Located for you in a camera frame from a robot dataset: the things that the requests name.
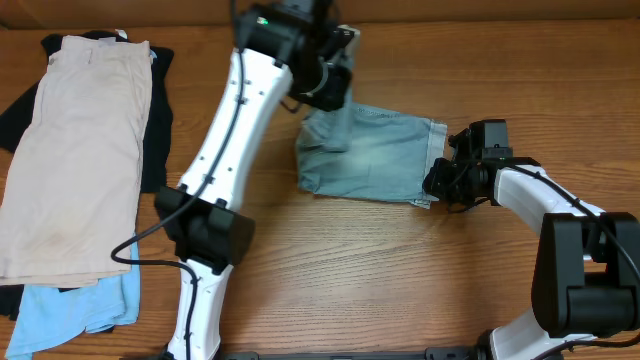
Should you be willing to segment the beige shorts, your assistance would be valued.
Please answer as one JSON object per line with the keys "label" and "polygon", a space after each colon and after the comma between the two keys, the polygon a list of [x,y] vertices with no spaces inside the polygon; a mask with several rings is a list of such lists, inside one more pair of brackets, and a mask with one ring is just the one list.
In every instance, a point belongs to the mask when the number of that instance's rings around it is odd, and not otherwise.
{"label": "beige shorts", "polygon": [[49,58],[1,204],[1,282],[84,287],[130,271],[152,95],[150,45],[66,36]]}

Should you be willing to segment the light blue denim shorts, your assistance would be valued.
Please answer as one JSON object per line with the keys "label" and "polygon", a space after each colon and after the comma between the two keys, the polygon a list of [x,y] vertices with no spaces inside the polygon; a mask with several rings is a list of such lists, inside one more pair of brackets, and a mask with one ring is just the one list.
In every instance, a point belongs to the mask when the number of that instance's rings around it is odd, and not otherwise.
{"label": "light blue denim shorts", "polygon": [[335,111],[311,109],[295,143],[298,188],[315,195],[428,209],[422,184],[443,156],[447,125],[359,104],[348,90]]}

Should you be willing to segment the light blue shirt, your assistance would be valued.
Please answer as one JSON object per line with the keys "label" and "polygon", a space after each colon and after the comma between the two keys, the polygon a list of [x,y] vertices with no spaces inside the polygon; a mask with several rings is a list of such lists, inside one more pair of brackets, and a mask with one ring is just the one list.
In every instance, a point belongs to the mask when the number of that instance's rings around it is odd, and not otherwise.
{"label": "light blue shirt", "polygon": [[36,352],[64,344],[82,333],[102,333],[137,321],[141,281],[137,265],[123,275],[67,291],[27,285],[5,357],[31,360]]}

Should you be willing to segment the black garment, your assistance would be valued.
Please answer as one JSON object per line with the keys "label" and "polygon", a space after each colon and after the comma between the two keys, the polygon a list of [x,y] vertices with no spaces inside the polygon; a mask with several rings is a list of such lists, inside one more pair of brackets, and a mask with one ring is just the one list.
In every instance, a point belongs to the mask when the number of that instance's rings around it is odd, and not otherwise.
{"label": "black garment", "polygon": [[[99,40],[115,38],[116,42],[129,42],[116,33],[92,30],[79,35]],[[62,48],[63,35],[50,34],[41,40],[49,57]],[[171,149],[173,112],[165,86],[165,78],[174,58],[169,48],[150,46],[152,64],[152,98],[144,137],[144,160],[141,193],[158,192],[167,183],[166,162]],[[32,85],[1,114],[1,149],[14,153],[22,135],[31,123],[39,82]],[[16,321],[24,285],[1,286],[1,315]]]}

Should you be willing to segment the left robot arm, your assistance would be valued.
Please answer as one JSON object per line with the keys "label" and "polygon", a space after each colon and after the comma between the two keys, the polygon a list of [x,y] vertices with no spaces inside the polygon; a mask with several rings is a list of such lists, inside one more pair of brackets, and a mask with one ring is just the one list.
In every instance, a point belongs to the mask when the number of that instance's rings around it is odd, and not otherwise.
{"label": "left robot arm", "polygon": [[179,308],[164,359],[213,359],[232,270],[248,251],[254,220],[240,214],[262,137],[282,100],[341,108],[352,73],[344,60],[357,30],[331,16],[331,2],[254,4],[234,18],[229,74],[196,158],[155,207],[180,267]]}

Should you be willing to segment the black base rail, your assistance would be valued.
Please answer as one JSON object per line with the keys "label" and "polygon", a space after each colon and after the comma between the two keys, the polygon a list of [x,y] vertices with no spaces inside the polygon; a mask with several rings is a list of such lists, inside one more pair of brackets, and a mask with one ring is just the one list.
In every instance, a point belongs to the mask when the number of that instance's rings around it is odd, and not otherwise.
{"label": "black base rail", "polygon": [[223,353],[218,350],[213,360],[472,360],[472,347],[431,347],[420,352],[351,352],[259,354],[256,352]]}

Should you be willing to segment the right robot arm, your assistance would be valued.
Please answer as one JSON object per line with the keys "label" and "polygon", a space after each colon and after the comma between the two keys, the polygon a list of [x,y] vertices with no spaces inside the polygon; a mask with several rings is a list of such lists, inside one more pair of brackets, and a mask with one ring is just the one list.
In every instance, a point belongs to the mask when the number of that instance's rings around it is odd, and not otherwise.
{"label": "right robot arm", "polygon": [[430,348],[428,359],[560,359],[576,347],[626,348],[639,330],[639,222],[607,212],[553,181],[530,157],[516,157],[505,121],[481,120],[448,139],[424,190],[466,212],[484,202],[518,215],[539,237],[531,308],[481,335],[476,345]]}

